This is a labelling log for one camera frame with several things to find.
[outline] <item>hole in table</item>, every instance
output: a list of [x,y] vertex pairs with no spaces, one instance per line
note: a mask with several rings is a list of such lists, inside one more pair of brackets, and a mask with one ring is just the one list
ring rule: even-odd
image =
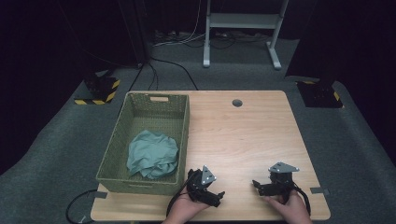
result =
[[233,100],[233,106],[239,107],[241,105],[242,105],[242,101],[241,100],[238,100],[238,99]]

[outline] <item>white metal stand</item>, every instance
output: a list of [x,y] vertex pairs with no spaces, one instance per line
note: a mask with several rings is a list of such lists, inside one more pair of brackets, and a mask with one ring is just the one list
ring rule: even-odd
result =
[[222,28],[252,28],[252,29],[274,29],[272,40],[266,43],[268,51],[276,70],[281,69],[280,61],[277,58],[275,44],[279,35],[285,11],[289,0],[283,0],[279,14],[235,14],[235,13],[211,13],[210,1],[207,0],[206,11],[206,33],[204,45],[204,67],[210,66],[210,39],[209,31],[211,27]]

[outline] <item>yellow and black hazard tape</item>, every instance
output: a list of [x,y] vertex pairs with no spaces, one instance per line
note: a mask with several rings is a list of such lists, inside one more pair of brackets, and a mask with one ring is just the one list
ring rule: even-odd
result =
[[[308,84],[308,85],[317,84],[317,82],[313,82],[313,81],[304,81],[304,83],[305,83],[305,84]],[[340,95],[338,95],[338,93],[337,93],[336,91],[334,91],[334,92],[332,93],[332,95],[334,96],[335,101],[341,102]]]
[[116,95],[116,90],[117,87],[120,85],[120,81],[116,80],[112,87],[111,87],[111,92],[108,94],[106,97],[103,99],[75,99],[75,103],[77,105],[104,105],[104,104],[109,104],[114,96]]

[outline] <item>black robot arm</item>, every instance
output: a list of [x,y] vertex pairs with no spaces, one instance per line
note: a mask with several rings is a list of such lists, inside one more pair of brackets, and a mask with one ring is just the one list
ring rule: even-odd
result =
[[283,203],[289,200],[290,192],[295,189],[303,195],[306,210],[311,216],[311,205],[308,196],[300,189],[292,179],[292,172],[298,172],[299,169],[283,162],[278,162],[268,169],[270,172],[271,184],[262,185],[253,180],[253,186],[258,190],[260,196],[281,195]]
[[187,188],[187,192],[193,202],[206,203],[210,206],[218,207],[220,205],[220,199],[223,198],[225,192],[223,191],[222,193],[214,194],[207,190],[215,180],[216,177],[209,171],[209,169],[207,169],[206,166],[203,167],[203,171],[200,169],[197,169],[196,171],[190,169],[186,182],[168,204],[166,216],[168,216],[172,205],[181,195],[180,193],[184,188]]

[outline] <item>green plastic basket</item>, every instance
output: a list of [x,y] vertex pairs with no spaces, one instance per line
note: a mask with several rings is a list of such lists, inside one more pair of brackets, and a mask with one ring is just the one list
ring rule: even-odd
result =
[[[128,92],[96,179],[111,192],[175,195],[184,181],[190,125],[188,95]],[[130,175],[128,146],[142,131],[161,132],[177,142],[177,170],[158,179]]]

